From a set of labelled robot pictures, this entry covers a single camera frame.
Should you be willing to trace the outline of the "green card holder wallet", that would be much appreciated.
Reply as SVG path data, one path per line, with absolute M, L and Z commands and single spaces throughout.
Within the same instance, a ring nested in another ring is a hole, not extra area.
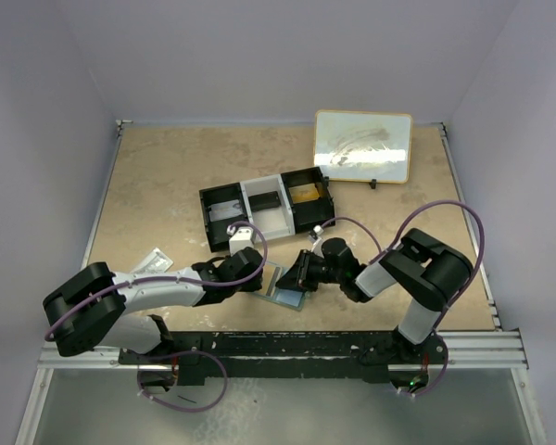
M 300 291 L 281 289 L 277 282 L 285 275 L 286 269 L 279 264 L 268 261 L 262 271 L 262 287 L 252 293 L 256 298 L 301 312 L 307 294 Z

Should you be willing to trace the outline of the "black white sorting tray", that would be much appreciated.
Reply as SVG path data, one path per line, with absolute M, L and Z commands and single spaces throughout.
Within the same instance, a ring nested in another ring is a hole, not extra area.
M 318 167 L 199 191 L 208 246 L 229 247 L 229 225 L 246 221 L 268 240 L 306 233 L 335 216 L 329 180 Z

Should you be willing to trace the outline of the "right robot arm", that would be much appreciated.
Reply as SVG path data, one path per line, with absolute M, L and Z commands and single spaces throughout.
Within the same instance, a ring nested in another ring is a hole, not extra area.
M 399 336 L 393 349 L 401 361 L 416 362 L 425 354 L 425 340 L 445 307 L 473 271 L 472 263 L 458 250 L 413 228 L 397 247 L 372 264 L 359 262 L 342 238 L 322 241 L 318 254 L 300 251 L 276 287 L 315 292 L 320 284 L 337 285 L 350 300 L 367 303 L 391 286 L 401 286 L 411 303 L 397 326 Z

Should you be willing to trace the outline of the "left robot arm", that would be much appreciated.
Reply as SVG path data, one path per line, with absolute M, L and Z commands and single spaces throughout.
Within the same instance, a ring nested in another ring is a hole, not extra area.
M 238 292 L 261 288 L 266 253 L 246 247 L 213 261 L 195 263 L 174 273 L 115 273 L 103 261 L 92 263 L 43 301 L 49 328 L 62 357 L 97 346 L 129 349 L 151 363 L 169 359 L 171 335 L 159 316 L 136 312 L 166 306 L 220 304 Z

